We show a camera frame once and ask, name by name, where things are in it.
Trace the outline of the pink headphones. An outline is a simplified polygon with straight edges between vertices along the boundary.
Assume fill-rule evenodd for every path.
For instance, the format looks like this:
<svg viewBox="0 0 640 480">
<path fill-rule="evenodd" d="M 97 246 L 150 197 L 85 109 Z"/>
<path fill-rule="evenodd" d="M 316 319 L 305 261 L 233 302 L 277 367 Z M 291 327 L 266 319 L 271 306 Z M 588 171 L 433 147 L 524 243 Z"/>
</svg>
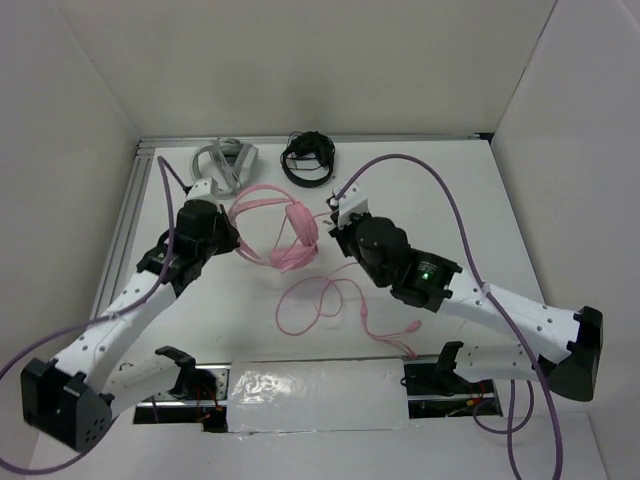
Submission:
<svg viewBox="0 0 640 480">
<path fill-rule="evenodd" d="M 318 254 L 318 216 L 290 193 L 271 184 L 250 186 L 236 196 L 228 209 L 228 219 L 239 229 L 237 220 L 241 214 L 274 205 L 283 205 L 283 217 L 269 256 L 261 257 L 242 236 L 236 253 L 254 265 L 280 272 L 302 269 Z"/>
</svg>

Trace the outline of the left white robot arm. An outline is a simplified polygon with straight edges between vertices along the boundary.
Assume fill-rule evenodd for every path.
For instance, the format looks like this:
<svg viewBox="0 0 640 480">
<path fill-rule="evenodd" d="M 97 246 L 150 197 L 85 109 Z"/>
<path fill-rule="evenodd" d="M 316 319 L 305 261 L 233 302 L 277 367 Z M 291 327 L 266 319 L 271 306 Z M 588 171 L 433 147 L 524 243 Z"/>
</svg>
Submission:
<svg viewBox="0 0 640 480">
<path fill-rule="evenodd" d="M 160 392 L 176 399 L 196 390 L 196 361 L 172 346 L 128 364 L 142 332 L 202 273 L 214 255 L 232 252 L 239 234 L 225 209 L 188 200 L 175 227 L 145 253 L 100 322 L 48 361 L 34 358 L 20 375 L 24 420 L 78 453 L 90 451 L 124 410 Z"/>
</svg>

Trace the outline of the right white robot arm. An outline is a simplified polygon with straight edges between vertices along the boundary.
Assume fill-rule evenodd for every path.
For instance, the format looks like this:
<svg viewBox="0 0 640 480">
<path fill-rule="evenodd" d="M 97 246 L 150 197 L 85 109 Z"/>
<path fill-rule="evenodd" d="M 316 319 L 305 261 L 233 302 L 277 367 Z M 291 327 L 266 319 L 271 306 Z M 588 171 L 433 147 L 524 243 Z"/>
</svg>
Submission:
<svg viewBox="0 0 640 480">
<path fill-rule="evenodd" d="M 603 315 L 589 306 L 553 308 L 498 286 L 480 286 L 456 262 L 410 246 L 404 230 L 370 213 L 331 215 L 329 234 L 373 283 L 418 309 L 455 316 L 513 336 L 513 346 L 446 343 L 435 372 L 441 388 L 485 380 L 544 380 L 555 394 L 589 402 L 603 347 Z"/>
</svg>

